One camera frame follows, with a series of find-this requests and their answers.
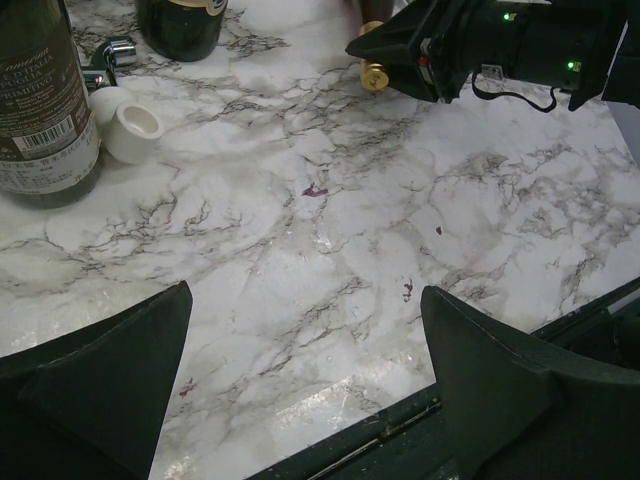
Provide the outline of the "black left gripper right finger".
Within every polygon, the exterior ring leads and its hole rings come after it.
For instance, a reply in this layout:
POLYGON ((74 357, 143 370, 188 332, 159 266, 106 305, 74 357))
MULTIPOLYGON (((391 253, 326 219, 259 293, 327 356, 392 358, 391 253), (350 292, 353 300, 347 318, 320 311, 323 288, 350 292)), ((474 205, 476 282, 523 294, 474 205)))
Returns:
POLYGON ((525 333, 438 287, 421 313, 463 479, 639 475, 639 289, 525 333))

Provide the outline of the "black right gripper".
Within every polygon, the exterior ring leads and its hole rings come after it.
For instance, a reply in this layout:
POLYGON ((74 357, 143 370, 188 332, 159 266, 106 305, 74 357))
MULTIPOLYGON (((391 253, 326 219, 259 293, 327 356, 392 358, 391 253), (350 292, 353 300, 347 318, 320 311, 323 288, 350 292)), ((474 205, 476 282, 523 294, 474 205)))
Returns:
POLYGON ((452 102, 478 76, 585 103, 604 92, 627 22, 625 1, 411 1, 346 52, 375 54, 386 87, 431 103, 452 102))

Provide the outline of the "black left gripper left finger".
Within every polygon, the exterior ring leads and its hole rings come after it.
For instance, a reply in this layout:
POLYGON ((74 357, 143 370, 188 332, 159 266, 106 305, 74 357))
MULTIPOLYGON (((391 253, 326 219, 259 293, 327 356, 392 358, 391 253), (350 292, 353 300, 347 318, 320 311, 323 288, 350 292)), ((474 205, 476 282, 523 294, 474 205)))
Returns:
POLYGON ((2 357, 2 478, 148 478, 192 305, 180 282, 2 357))

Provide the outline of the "red wine bottle gold cap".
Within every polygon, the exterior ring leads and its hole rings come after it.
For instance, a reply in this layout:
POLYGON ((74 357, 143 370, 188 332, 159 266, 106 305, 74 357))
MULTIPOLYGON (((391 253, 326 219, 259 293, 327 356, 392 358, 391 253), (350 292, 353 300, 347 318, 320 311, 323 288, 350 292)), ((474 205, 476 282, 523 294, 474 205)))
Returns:
MULTIPOLYGON (((369 34, 382 26, 393 15, 395 2, 393 0, 357 0, 355 2, 359 25, 358 36, 369 34)), ((375 54, 367 52, 360 61, 361 85, 369 91, 384 89, 389 83, 386 67, 375 54)))

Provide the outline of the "green bottle cream label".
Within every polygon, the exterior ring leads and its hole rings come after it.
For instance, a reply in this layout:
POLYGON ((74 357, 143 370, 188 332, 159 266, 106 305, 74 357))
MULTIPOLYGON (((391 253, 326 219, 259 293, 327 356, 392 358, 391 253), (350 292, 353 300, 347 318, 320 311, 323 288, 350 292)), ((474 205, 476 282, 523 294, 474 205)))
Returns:
POLYGON ((137 26, 158 54, 195 62, 217 46, 227 5, 227 0, 136 0, 137 26))

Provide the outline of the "green bottle silver neck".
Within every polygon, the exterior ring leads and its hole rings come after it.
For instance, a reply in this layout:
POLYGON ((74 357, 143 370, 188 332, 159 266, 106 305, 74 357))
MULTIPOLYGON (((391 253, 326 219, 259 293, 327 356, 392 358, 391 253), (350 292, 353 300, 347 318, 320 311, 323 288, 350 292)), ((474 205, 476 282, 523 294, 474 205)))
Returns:
POLYGON ((1 4, 1 191, 35 208, 89 193, 100 140, 62 1, 1 4))

